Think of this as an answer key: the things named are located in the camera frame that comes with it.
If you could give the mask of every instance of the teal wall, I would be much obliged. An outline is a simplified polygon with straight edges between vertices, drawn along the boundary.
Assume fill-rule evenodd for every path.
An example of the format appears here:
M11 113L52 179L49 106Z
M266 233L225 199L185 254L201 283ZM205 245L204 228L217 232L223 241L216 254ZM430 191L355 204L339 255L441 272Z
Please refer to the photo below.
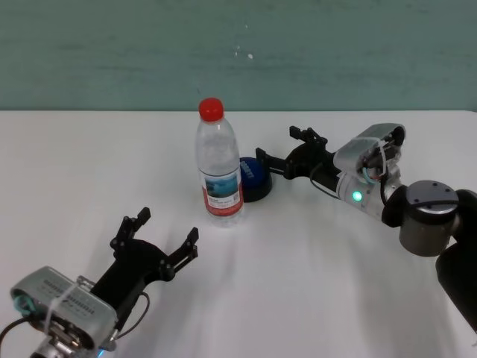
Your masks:
M0 109L477 109L476 0L1 0Z

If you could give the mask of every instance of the blue lid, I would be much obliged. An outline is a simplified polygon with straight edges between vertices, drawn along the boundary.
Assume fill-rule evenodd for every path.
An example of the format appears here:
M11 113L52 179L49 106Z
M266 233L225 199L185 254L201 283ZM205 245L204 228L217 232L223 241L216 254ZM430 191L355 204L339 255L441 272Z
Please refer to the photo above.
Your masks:
M271 175L255 158L240 158L241 186L244 202L260 200L271 190Z

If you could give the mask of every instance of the plastic bottle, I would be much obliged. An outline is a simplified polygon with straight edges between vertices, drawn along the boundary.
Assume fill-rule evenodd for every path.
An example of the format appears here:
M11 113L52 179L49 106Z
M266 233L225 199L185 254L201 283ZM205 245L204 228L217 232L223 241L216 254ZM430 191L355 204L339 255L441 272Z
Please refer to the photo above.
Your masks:
M199 114L195 158L204 202L214 222L229 226L237 221L244 204L236 136L220 100L204 99Z

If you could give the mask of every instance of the white tabletop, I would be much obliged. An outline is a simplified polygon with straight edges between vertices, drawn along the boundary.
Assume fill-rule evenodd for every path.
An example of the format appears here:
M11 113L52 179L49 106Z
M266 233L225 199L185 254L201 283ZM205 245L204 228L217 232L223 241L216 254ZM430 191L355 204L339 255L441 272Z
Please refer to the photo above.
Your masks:
M313 127L334 151L369 125L402 123L403 183L477 190L477 114L227 113L242 156L286 157L288 127ZM305 178L274 178L241 224L210 224L194 162L196 113L0 113L0 322L10 287L44 265L97 280L124 215L149 206L136 237L171 252L193 226L199 257L170 283L114 357L474 357L476 335L438 284L435 259L398 229L333 201ZM143 309L140 301L128 327ZM3 357L29 357L41 333L12 331Z

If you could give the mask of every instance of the green led light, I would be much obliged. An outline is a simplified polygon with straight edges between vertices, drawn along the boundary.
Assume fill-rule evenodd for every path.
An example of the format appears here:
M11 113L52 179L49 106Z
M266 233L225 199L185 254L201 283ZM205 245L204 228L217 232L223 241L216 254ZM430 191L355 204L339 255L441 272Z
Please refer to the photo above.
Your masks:
M363 195L361 194L361 192L353 192L353 200L354 201L357 201L357 202L360 202L361 200L363 200Z

